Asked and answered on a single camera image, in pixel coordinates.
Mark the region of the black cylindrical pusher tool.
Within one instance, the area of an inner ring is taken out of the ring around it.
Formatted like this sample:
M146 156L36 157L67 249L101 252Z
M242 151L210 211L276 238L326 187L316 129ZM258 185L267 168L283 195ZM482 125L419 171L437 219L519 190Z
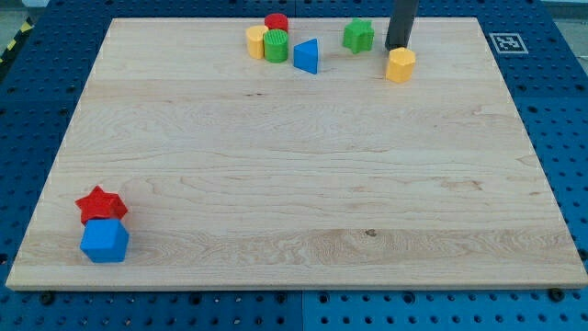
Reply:
M419 0L393 0L385 47L388 51L408 46Z

